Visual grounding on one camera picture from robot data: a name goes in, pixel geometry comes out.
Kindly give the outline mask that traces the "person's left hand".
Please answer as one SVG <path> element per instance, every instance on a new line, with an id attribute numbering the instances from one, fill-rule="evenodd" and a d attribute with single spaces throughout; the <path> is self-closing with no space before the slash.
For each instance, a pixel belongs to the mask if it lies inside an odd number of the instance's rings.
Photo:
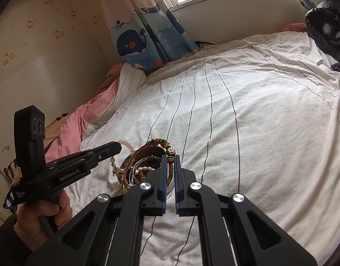
<path id="1" fill-rule="evenodd" d="M 36 251 L 48 240 L 40 217 L 52 216 L 57 229 L 63 228 L 72 218 L 70 198 L 64 189 L 60 190 L 58 202 L 39 201 L 36 204 L 23 204 L 17 212 L 17 222 L 13 229 L 22 242 Z"/>

